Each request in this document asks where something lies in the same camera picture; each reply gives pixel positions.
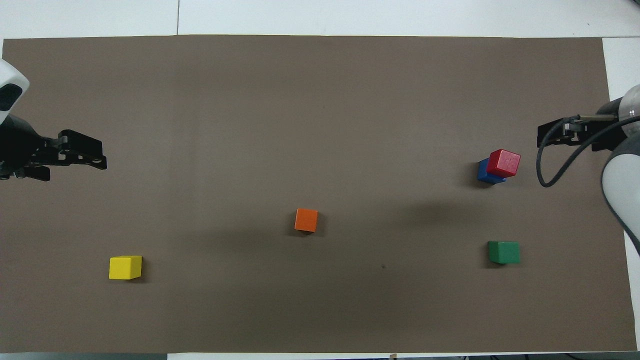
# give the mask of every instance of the brown mat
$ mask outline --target brown mat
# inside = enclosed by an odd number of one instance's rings
[[[635,350],[608,154],[551,189],[536,126],[607,102],[600,39],[5,40],[15,114],[109,169],[3,182],[0,352]],[[475,162],[522,155],[491,188]],[[569,147],[548,150],[551,176]],[[318,209],[318,232],[293,230]],[[488,261],[519,241],[522,264]],[[143,277],[110,281],[111,256]]]

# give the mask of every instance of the cube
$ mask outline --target cube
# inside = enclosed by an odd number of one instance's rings
[[[478,180],[480,181],[484,181],[486,183],[490,183],[490,184],[499,184],[499,183],[503,183],[506,180],[502,177],[499,176],[495,176],[493,174],[489,174],[486,171],[486,166],[489,163],[489,159],[486,158],[483,161],[480,161],[480,163],[478,164]]]
[[[318,223],[318,211],[309,209],[298,209],[296,211],[296,223],[293,226],[295,230],[316,231]]]
[[[499,149],[489,155],[486,171],[500,177],[511,177],[518,172],[520,155],[515,152]]]
[[[520,245],[515,241],[489,241],[489,260],[498,264],[519,264]]]
[[[109,259],[109,279],[131,280],[142,275],[142,256],[126,255]]]

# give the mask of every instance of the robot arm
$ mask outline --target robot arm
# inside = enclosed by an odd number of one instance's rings
[[[607,205],[640,254],[640,85],[602,106],[596,115],[563,118],[538,127],[538,180],[556,183],[572,161],[591,145],[592,151],[612,150],[602,171]],[[546,182],[541,173],[542,150],[548,145],[579,145],[558,173]]]
[[[107,158],[102,155],[100,140],[73,130],[46,138],[10,113],[28,88],[27,78],[0,60],[0,180],[15,176],[48,181],[51,175],[46,165],[82,164],[106,169]]]

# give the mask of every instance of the cable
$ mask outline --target cable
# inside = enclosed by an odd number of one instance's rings
[[[573,356],[571,354],[565,354],[565,355],[567,355],[568,357],[572,358],[573,360],[588,360],[588,359],[583,359],[581,357]]]
[[[627,125],[627,124],[631,124],[632,122],[640,121],[640,116],[632,117],[632,118],[629,118],[629,119],[624,120],[624,121],[619,121],[619,122],[613,123],[613,124],[605,127],[604,129],[598,131],[597,133],[595,133],[593,136],[591,136],[585,142],[583,142],[578,147],[578,149],[576,149],[573,152],[573,154],[571,154],[571,156],[569,156],[569,158],[564,162],[564,164],[562,165],[560,170],[558,170],[558,172],[555,174],[555,176],[549,182],[546,182],[542,178],[542,169],[541,169],[542,168],[542,166],[541,166],[542,150],[544,150],[544,148],[548,145],[547,143],[548,143],[549,138],[551,137],[552,133],[554,133],[555,131],[560,129],[560,127],[564,126],[565,124],[567,124],[567,123],[569,123],[569,122],[571,122],[573,120],[576,120],[576,118],[575,117],[570,117],[570,118],[567,118],[567,119],[563,119],[562,121],[560,121],[557,124],[553,125],[553,127],[551,127],[551,129],[549,129],[549,131],[545,134],[545,137],[542,139],[542,142],[540,143],[540,147],[538,148],[538,154],[536,155],[536,174],[538,175],[538,181],[540,182],[540,185],[542,185],[545,188],[553,186],[558,180],[560,180],[560,177],[562,177],[562,175],[564,174],[566,169],[569,168],[569,166],[578,157],[578,155],[580,155],[580,153],[582,151],[584,151],[584,149],[589,147],[589,145],[591,145],[596,140],[598,140],[602,135],[608,133],[609,131],[611,131],[613,129],[616,129],[617,127],[621,127],[621,126],[624,126],[624,125]]]

